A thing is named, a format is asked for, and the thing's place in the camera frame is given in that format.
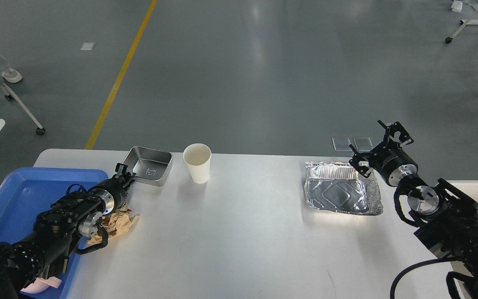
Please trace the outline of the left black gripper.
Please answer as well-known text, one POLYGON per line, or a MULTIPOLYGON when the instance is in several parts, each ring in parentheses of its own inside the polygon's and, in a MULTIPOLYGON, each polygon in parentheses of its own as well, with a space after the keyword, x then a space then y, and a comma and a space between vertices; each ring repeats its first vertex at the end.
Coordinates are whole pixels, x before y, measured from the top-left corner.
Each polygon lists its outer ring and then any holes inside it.
POLYGON ((128 202, 128 191, 135 183, 136 173, 126 164, 118 163, 115 178, 106 179, 89 189, 89 194, 98 196, 104 203, 103 216, 108 216, 128 202))

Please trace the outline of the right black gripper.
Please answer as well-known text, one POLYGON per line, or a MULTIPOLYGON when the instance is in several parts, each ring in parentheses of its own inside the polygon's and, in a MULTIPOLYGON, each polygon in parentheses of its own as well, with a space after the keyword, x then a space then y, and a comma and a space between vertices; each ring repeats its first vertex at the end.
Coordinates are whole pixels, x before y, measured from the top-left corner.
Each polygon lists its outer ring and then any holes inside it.
POLYGON ((353 157, 349 164, 362 177, 369 178, 376 171, 387 185, 397 187, 402 178, 418 173, 417 163, 402 150, 414 139, 398 121, 385 124, 378 120, 378 123, 385 129, 383 141, 368 152, 359 152, 350 144, 353 157))

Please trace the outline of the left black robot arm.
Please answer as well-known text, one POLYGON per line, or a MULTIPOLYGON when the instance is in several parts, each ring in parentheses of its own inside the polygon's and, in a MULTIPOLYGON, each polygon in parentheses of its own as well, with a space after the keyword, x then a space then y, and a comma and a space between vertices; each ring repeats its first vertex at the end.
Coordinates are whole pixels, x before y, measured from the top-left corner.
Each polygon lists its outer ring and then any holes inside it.
POLYGON ((33 231, 19 242, 0 242, 0 299, 23 299, 20 291, 38 278, 64 273, 72 254, 108 245, 103 225, 126 202, 135 173, 118 163, 116 174, 90 189, 72 184, 49 210, 36 216, 33 231))

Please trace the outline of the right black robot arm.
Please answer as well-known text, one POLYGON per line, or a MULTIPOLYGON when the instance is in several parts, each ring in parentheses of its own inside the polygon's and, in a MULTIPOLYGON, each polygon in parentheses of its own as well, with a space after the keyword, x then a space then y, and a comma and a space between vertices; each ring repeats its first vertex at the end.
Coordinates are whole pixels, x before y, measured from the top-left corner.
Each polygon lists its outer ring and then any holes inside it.
POLYGON ((459 299, 459 281, 471 298, 478 299, 478 202, 444 179, 435 186, 428 185, 419 176, 417 163, 403 149, 414 142, 407 130, 399 122, 379 124, 385 129, 383 141, 368 152, 359 152, 350 145, 353 157, 349 164, 365 178, 378 172, 388 186, 395 188, 397 216, 416 228, 414 235, 435 256, 402 270, 391 284, 390 298, 395 297, 400 280, 410 271, 460 261, 470 274, 448 272, 449 295, 459 299))

